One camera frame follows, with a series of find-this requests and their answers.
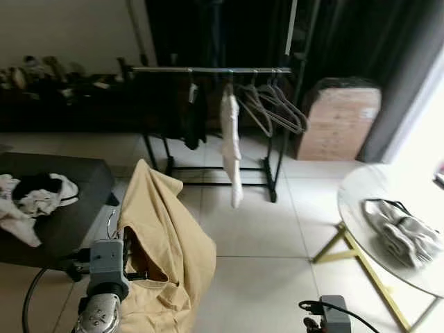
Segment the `round table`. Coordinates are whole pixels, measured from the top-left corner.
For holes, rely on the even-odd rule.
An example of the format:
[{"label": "round table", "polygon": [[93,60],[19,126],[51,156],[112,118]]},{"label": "round table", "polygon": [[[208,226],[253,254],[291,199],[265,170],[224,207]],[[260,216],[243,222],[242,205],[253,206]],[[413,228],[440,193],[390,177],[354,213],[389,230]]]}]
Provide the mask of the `round table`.
[{"label": "round table", "polygon": [[[400,201],[410,213],[444,234],[441,210],[441,207],[444,207],[444,190],[427,176],[429,175],[412,175],[393,166],[382,164],[367,165],[354,170],[345,177],[338,190],[338,208],[342,218],[342,222],[338,225],[338,233],[313,259],[314,263],[319,263],[356,257],[406,332],[414,331],[444,298],[442,276],[444,253],[436,256],[434,261],[427,263],[423,268],[414,269],[404,266],[384,247],[380,236],[364,216],[362,203],[372,198]],[[328,255],[327,251],[340,239],[346,241],[350,250]],[[412,326],[402,315],[376,272],[363,256],[361,249],[389,273],[434,297],[431,305]]]}]

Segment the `white tile floor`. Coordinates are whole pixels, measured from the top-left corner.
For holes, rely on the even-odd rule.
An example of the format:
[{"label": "white tile floor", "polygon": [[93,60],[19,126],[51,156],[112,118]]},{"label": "white tile floor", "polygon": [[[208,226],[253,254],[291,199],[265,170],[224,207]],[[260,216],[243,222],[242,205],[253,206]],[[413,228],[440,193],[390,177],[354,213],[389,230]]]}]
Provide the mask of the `white tile floor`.
[{"label": "white tile floor", "polygon": [[[165,165],[162,142],[152,139],[154,151]],[[171,152],[181,165],[220,165],[219,140],[190,151],[170,140]],[[117,177],[116,195],[123,198],[129,176],[139,158],[147,159],[143,139],[136,134],[5,134],[0,144],[24,153],[99,157]],[[258,136],[241,139],[242,164],[254,166],[266,152]],[[322,294],[341,294],[348,307],[371,322],[381,333],[399,332],[394,320],[359,265],[349,259],[312,265],[313,257],[334,234],[339,221],[336,189],[341,179],[358,167],[357,162],[302,162],[286,157],[278,184],[278,202],[268,201],[263,189],[245,188],[241,207],[230,207],[227,187],[185,187],[180,200],[218,246],[217,269],[204,297],[194,333],[293,333],[305,332],[306,312],[297,302],[318,299]],[[181,172],[178,178],[224,181],[223,172]],[[245,173],[248,181],[261,175]],[[103,223],[89,239],[106,235],[105,221],[111,208],[104,207]],[[339,244],[336,249],[345,248]],[[0,321],[2,332],[20,332],[22,301],[36,268],[0,264]],[[385,284],[410,321],[425,308],[429,298],[381,271]],[[50,271],[42,278],[30,308],[32,333],[70,332],[77,304],[87,279],[73,284],[64,273]],[[441,305],[418,330],[439,332],[444,316]],[[369,332],[357,321],[353,333]]]}]

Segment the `beige fabric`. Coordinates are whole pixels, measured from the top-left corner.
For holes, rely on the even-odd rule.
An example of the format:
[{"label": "beige fabric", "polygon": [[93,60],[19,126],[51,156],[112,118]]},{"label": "beige fabric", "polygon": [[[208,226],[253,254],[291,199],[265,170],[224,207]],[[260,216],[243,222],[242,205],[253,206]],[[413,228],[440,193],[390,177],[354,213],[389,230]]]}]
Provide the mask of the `beige fabric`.
[{"label": "beige fabric", "polygon": [[176,198],[182,182],[137,163],[119,229],[132,241],[126,270],[148,270],[122,302],[121,333],[187,333],[216,267],[216,246]]}]

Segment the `black cable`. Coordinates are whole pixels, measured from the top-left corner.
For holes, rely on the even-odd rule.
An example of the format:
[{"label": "black cable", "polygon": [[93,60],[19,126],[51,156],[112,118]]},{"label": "black cable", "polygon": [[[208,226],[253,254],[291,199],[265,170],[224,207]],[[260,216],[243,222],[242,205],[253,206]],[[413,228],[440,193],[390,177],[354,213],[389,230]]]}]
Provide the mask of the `black cable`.
[{"label": "black cable", "polygon": [[39,273],[34,277],[34,280],[31,282],[31,285],[29,286],[28,292],[26,293],[25,301],[23,302],[23,309],[22,309],[22,329],[23,333],[29,333],[29,326],[28,326],[28,308],[29,308],[29,301],[31,300],[31,297],[33,296],[33,292],[35,289],[35,286],[37,286],[37,283],[39,282],[40,278],[46,272],[47,268],[42,268]]},{"label": "black cable", "polygon": [[353,317],[355,317],[357,320],[361,321],[361,323],[365,324],[368,328],[370,328],[372,331],[374,331],[374,333],[379,333],[378,330],[376,330],[372,325],[370,325],[367,321],[365,321],[363,318],[361,318],[360,316],[358,316],[357,314],[354,314],[351,311],[348,311],[347,309],[343,309],[342,307],[338,307],[336,305],[327,303],[327,302],[321,302],[318,300],[303,300],[302,302],[299,302],[299,307],[305,311],[311,311],[310,308],[306,308],[304,307],[304,305],[316,305],[316,306],[324,306],[324,307],[331,307],[332,309],[338,310],[340,312],[343,312],[345,314],[349,314]]}]

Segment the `white marble tabletop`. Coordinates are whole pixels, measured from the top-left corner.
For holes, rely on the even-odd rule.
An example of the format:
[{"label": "white marble tabletop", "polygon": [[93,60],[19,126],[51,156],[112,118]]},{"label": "white marble tabletop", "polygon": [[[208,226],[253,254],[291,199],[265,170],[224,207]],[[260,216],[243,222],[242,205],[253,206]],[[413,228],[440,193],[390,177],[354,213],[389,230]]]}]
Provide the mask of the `white marble tabletop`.
[{"label": "white marble tabletop", "polygon": [[444,190],[432,182],[432,175],[415,175],[393,166],[374,164],[354,170],[338,191],[341,218],[364,251],[411,286],[444,298],[444,253],[419,269],[404,266],[385,249],[367,222],[361,203],[370,198],[401,201],[410,213],[444,237]]}]

